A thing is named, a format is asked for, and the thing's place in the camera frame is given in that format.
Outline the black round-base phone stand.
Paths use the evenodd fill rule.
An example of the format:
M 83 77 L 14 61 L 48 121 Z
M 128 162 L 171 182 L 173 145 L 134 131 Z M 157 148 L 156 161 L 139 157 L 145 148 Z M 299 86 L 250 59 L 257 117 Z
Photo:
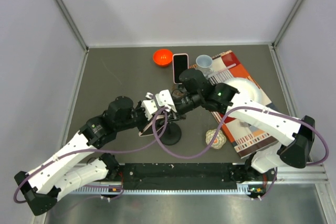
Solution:
M 182 137 L 181 128 L 176 123 L 168 123 L 165 132 L 160 137 L 161 142 L 166 146 L 172 146 L 179 142 Z

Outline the phone with pink case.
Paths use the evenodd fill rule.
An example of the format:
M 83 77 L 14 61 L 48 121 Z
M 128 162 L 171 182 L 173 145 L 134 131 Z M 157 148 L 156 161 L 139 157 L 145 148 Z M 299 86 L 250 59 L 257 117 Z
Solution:
M 180 75 L 189 68 L 188 54 L 174 54 L 172 58 L 173 81 L 175 84 L 180 83 Z

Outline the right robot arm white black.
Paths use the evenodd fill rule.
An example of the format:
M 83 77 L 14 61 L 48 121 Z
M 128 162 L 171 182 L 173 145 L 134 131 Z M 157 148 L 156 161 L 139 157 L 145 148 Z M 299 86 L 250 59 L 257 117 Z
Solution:
M 270 169 L 288 165 L 305 168 L 314 143 L 315 120 L 306 115 L 301 119 L 278 113 L 254 101 L 247 88 L 235 88 L 227 82 L 211 84 L 200 70 L 184 70 L 179 80 L 186 93 L 175 98 L 178 115 L 198 108 L 227 114 L 244 121 L 277 140 L 277 144 L 253 153 L 245 163 L 245 174 L 258 179 Z

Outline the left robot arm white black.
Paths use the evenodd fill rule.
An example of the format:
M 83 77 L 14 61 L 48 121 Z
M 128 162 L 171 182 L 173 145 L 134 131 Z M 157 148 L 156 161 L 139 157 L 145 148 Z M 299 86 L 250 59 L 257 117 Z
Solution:
M 40 216 L 73 190 L 96 180 L 116 179 L 119 168 L 111 153 L 102 153 L 91 165 L 78 170 L 73 167 L 115 140 L 117 133 L 133 128 L 142 132 L 157 108 L 151 93 L 137 106 L 128 97 L 117 97 L 101 115 L 89 119 L 52 157 L 28 172 L 15 175 L 18 184 L 15 194 L 22 193 L 24 200 L 15 197 L 14 202 L 26 203 L 34 216 Z

